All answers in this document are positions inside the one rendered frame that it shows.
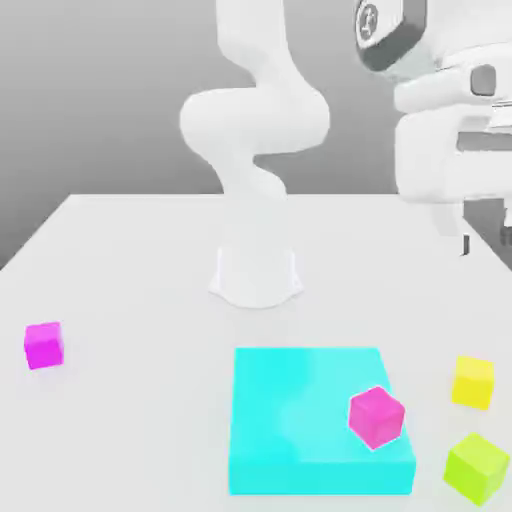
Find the small pink cube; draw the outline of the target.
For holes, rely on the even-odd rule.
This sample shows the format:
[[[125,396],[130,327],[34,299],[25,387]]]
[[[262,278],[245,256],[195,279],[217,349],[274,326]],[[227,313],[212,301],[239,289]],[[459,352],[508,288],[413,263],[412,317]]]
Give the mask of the small pink cube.
[[[381,386],[349,400],[348,427],[372,451],[398,439],[404,420],[404,405]]]

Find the large cyan box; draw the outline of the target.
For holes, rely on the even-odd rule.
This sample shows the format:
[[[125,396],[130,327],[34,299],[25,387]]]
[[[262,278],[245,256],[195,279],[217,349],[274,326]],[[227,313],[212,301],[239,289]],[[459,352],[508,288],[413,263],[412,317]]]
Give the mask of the large cyan box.
[[[236,349],[230,494],[410,494],[416,457],[407,433],[371,449],[349,427],[351,398],[374,387],[391,389],[376,348]]]

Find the small lime green cube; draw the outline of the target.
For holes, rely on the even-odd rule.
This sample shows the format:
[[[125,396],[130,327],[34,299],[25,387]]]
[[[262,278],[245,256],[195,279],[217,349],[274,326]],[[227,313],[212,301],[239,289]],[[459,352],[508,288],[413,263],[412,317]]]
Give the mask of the small lime green cube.
[[[478,433],[468,434],[448,453],[443,480],[477,506],[501,487],[511,457]]]

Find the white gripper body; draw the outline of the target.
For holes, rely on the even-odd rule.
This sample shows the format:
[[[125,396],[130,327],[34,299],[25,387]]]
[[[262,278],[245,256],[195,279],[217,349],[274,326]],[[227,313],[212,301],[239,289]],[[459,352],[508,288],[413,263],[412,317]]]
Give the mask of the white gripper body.
[[[423,111],[395,131],[395,178],[402,197],[420,203],[512,198],[512,150],[461,151],[462,131],[483,132],[492,111]]]

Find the small magenta cube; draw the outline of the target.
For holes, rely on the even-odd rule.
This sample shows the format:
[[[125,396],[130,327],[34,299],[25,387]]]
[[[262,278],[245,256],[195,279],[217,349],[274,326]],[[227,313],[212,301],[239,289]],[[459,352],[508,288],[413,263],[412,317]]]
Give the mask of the small magenta cube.
[[[61,365],[64,361],[61,324],[49,322],[27,326],[24,350],[31,370]]]

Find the small yellow cube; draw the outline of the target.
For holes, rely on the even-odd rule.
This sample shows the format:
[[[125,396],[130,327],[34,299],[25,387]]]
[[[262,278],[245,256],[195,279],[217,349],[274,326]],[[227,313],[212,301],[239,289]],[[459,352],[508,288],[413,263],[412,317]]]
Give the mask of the small yellow cube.
[[[458,405],[487,410],[494,390],[494,364],[469,356],[458,356],[451,399]]]

